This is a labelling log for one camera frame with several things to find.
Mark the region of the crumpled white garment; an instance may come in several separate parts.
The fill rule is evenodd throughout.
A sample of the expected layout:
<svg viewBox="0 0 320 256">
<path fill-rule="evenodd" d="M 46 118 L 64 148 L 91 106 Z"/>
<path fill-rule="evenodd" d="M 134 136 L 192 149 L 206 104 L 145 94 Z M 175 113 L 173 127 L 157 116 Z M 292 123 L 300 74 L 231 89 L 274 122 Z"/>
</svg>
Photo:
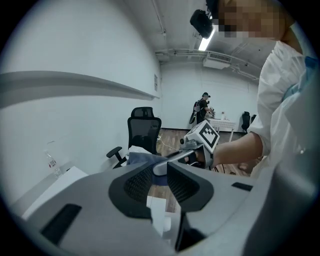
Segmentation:
<svg viewBox="0 0 320 256">
<path fill-rule="evenodd" d="M 143 153 L 143 154 L 149 154 L 150 152 L 144 149 L 143 147 L 135 146 L 132 145 L 128 151 L 127 151 L 127 156 L 129 156 L 130 153 Z"/>
</svg>

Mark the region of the white long table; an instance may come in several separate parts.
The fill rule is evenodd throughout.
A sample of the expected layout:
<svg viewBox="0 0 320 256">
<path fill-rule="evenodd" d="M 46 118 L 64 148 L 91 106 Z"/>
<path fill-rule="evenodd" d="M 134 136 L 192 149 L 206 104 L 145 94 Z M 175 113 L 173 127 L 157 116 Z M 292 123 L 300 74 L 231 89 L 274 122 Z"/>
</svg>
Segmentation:
<svg viewBox="0 0 320 256">
<path fill-rule="evenodd" d="M 220 131 L 220 129 L 230 129 L 230 136 L 229 136 L 229 142 L 232 141 L 232 137 L 236 128 L 236 123 L 229 121 L 229 120 L 221 120 L 221 119 L 214 119 L 214 118 L 206 118 L 206 120 L 209 122 L 209 124 L 217 128 L 217 132 Z"/>
</svg>

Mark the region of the black office chair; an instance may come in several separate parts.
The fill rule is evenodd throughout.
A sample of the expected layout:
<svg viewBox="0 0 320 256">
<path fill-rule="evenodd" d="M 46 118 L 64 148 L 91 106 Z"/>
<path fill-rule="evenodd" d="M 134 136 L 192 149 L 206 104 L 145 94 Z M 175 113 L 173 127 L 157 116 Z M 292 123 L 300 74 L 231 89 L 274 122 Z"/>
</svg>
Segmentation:
<svg viewBox="0 0 320 256">
<path fill-rule="evenodd" d="M 142 147 L 150 154 L 160 155 L 156 146 L 162 121 L 154 116 L 153 108 L 140 106 L 132 110 L 127 120 L 128 149 L 131 146 Z"/>
<path fill-rule="evenodd" d="M 242 125 L 241 128 L 243 131 L 246 133 L 248 132 L 248 128 L 250 127 L 251 123 L 254 121 L 256 118 L 256 114 L 253 114 L 252 116 L 248 111 L 244 111 L 242 114 Z"/>
</svg>

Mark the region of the person's right forearm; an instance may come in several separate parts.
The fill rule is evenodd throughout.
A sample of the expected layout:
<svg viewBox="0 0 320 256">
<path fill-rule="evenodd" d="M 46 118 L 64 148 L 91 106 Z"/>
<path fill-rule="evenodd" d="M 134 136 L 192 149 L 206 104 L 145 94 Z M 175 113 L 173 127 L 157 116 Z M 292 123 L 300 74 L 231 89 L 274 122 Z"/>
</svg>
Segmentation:
<svg viewBox="0 0 320 256">
<path fill-rule="evenodd" d="M 245 163 L 261 157 L 262 153 L 261 138 L 249 132 L 237 140 L 218 144 L 213 152 L 213 166 Z"/>
</svg>

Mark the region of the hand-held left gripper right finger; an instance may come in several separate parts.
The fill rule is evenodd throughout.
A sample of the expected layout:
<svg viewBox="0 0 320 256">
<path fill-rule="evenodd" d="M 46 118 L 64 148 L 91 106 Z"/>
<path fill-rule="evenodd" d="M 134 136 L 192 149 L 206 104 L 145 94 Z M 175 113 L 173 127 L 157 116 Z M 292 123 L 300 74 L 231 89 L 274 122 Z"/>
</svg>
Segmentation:
<svg viewBox="0 0 320 256">
<path fill-rule="evenodd" d="M 170 162 L 168 185 L 181 207 L 169 256 L 243 256 L 262 208 L 262 182 Z"/>
</svg>

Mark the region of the white air conditioner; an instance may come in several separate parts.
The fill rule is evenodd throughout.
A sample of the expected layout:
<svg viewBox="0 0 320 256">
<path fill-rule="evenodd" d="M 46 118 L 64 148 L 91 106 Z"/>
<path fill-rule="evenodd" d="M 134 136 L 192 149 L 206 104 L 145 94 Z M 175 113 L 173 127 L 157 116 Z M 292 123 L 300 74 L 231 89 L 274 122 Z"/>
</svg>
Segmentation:
<svg viewBox="0 0 320 256">
<path fill-rule="evenodd" d="M 205 68 L 222 70 L 230 67 L 231 57 L 220 53 L 208 52 L 202 64 Z"/>
</svg>

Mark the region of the dark blue cloth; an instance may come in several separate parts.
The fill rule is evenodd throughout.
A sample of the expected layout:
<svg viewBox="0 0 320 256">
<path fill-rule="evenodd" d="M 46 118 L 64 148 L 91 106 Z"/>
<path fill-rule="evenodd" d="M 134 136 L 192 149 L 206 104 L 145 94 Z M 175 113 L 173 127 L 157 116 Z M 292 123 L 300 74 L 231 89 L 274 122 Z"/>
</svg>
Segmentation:
<svg viewBox="0 0 320 256">
<path fill-rule="evenodd" d="M 133 165 L 147 162 L 151 166 L 152 184 L 156 186 L 168 186 L 167 175 L 155 175 L 153 171 L 153 167 L 156 164 L 162 163 L 167 159 L 167 157 L 150 153 L 130 152 L 127 157 L 126 164 Z"/>
</svg>

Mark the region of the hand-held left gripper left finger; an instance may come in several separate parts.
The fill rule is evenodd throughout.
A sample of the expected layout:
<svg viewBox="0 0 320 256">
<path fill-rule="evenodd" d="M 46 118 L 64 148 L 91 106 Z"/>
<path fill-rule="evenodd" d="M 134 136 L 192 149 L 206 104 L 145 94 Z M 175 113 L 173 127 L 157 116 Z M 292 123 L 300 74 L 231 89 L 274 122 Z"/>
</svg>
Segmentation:
<svg viewBox="0 0 320 256">
<path fill-rule="evenodd" d="M 173 256 L 153 227 L 146 162 L 85 176 L 36 209 L 27 224 L 61 253 Z"/>
</svg>

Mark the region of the fluorescent ceiling light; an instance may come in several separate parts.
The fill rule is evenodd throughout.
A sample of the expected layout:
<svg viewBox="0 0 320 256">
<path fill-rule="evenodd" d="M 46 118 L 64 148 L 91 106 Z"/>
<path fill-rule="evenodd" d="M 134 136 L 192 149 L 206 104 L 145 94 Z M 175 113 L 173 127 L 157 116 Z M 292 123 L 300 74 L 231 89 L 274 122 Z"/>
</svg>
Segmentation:
<svg viewBox="0 0 320 256">
<path fill-rule="evenodd" d="M 205 51 L 207 50 L 208 45 L 209 45 L 209 43 L 211 42 L 211 40 L 212 40 L 212 38 L 213 38 L 213 36 L 214 36 L 217 28 L 218 28 L 217 25 L 213 25 L 213 27 L 212 27 L 212 32 L 211 32 L 210 36 L 209 36 L 208 38 L 204 38 L 204 37 L 203 37 L 203 38 L 201 39 L 200 45 L 199 45 L 199 47 L 198 47 L 198 50 L 199 50 L 199 51 L 205 52 Z"/>
</svg>

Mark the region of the person's white clothing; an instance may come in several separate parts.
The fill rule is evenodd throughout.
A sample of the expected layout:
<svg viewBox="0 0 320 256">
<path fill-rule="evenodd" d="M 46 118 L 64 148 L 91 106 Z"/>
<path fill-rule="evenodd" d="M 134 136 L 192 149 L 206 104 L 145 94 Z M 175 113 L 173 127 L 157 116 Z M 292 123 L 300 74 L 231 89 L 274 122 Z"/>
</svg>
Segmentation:
<svg viewBox="0 0 320 256">
<path fill-rule="evenodd" d="M 307 57 L 316 54 L 308 39 L 299 41 L 302 53 L 279 41 L 264 63 L 258 85 L 257 116 L 248 132 L 262 143 L 262 160 L 253 168 L 252 178 L 262 169 L 274 167 L 288 153 L 298 153 L 302 147 L 285 114 L 305 87 Z"/>
</svg>

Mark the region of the clear plastic water bottle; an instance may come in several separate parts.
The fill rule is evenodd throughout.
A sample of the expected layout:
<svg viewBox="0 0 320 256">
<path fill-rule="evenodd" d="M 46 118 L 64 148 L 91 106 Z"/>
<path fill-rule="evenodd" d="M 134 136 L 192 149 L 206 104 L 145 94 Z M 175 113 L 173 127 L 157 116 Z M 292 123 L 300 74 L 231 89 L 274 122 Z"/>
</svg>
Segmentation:
<svg viewBox="0 0 320 256">
<path fill-rule="evenodd" d="M 59 179 L 62 176 L 60 166 L 57 164 L 56 160 L 52 157 L 48 150 L 45 150 L 44 154 L 46 156 L 49 168 L 52 170 L 55 178 Z"/>
</svg>

